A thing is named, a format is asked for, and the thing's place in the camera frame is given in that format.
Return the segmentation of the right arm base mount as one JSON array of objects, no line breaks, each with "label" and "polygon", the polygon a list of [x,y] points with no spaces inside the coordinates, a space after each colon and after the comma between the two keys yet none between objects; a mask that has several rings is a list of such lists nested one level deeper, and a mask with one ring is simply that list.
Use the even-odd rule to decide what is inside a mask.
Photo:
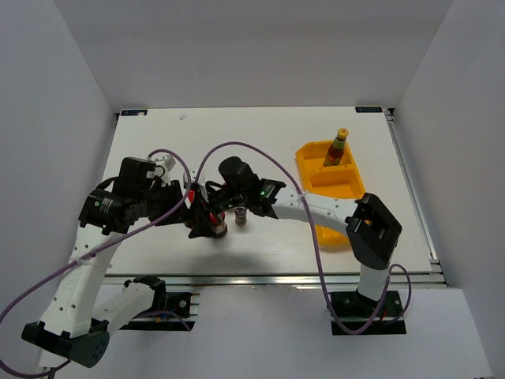
[{"label": "right arm base mount", "polygon": [[[364,301],[356,291],[337,291],[330,294],[331,304],[341,320],[349,329],[361,328],[372,315],[376,304]],[[402,301],[397,291],[388,291],[380,311],[362,336],[394,336],[407,333],[403,317],[393,320],[403,311]]]}]

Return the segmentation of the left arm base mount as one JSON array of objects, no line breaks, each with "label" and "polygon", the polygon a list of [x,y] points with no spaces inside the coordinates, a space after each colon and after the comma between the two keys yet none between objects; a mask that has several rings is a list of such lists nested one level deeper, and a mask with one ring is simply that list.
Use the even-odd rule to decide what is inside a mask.
[{"label": "left arm base mount", "polygon": [[191,321],[196,312],[191,310],[193,294],[190,292],[169,292],[166,282],[156,276],[137,276],[133,280],[126,280],[123,290],[131,284],[139,283],[147,285],[154,291],[153,303],[146,310],[154,313],[149,317],[138,317],[129,321],[122,327],[128,331],[148,332],[190,332],[195,325]]}]

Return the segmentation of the black-cap pepper bottle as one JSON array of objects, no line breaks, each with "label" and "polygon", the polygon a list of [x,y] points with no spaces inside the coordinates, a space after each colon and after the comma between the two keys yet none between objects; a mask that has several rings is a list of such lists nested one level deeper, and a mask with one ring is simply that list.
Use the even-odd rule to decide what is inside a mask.
[{"label": "black-cap pepper bottle", "polygon": [[242,206],[238,206],[234,209],[234,222],[238,227],[244,227],[247,224],[247,213],[247,208]]}]

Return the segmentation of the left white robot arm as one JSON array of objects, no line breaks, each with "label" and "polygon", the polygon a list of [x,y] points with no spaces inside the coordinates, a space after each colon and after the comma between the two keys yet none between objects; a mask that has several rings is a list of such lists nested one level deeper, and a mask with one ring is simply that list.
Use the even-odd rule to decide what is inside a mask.
[{"label": "left white robot arm", "polygon": [[122,242],[154,226],[193,221],[186,204],[195,187],[193,173],[185,167],[182,181],[171,179],[177,161],[167,150],[158,159],[126,157],[117,175],[90,192],[62,280],[40,319],[25,325],[24,341],[91,368],[103,357],[113,334],[131,320],[178,317],[165,281],[150,275],[128,281],[105,305],[95,304]]}]

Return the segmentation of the yellow-cap chili sauce bottle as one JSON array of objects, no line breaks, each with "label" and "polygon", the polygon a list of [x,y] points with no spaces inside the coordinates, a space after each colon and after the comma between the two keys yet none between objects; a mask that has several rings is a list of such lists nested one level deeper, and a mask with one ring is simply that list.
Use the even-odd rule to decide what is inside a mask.
[{"label": "yellow-cap chili sauce bottle", "polygon": [[324,159],[325,167],[338,166],[343,157],[346,140],[349,136],[349,130],[347,128],[340,128],[337,132],[335,139],[332,141],[330,147],[327,150],[327,154]]}]

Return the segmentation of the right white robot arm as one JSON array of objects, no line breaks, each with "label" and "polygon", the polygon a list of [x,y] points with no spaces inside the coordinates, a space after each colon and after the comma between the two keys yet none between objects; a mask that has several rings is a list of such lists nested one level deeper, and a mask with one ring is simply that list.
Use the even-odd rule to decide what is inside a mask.
[{"label": "right white robot arm", "polygon": [[346,236],[361,267],[356,294],[343,309],[358,317],[380,312],[402,226],[376,195],[365,193],[352,200],[302,193],[285,182],[260,179],[237,156],[222,161],[219,173],[224,185],[209,197],[212,210],[241,206],[255,216],[301,221],[312,229],[326,227]]}]

